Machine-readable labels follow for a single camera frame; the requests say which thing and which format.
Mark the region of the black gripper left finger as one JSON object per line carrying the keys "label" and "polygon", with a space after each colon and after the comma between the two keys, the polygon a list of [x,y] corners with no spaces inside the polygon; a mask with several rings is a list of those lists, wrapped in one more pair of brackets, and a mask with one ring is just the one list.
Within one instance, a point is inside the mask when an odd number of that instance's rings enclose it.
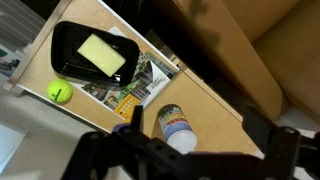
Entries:
{"label": "black gripper left finger", "polygon": [[134,110],[124,123],[117,124],[113,128],[113,132],[118,132],[122,127],[131,127],[134,130],[139,130],[140,132],[143,131],[143,119],[144,119],[144,110],[141,105],[137,105],[134,107]]}

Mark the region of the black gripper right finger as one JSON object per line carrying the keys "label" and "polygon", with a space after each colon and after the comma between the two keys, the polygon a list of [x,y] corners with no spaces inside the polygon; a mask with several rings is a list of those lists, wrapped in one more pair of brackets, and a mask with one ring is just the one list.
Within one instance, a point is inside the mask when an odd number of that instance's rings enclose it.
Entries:
{"label": "black gripper right finger", "polygon": [[246,108],[242,128],[264,155],[299,152],[300,133],[290,126],[277,126],[255,107]]}

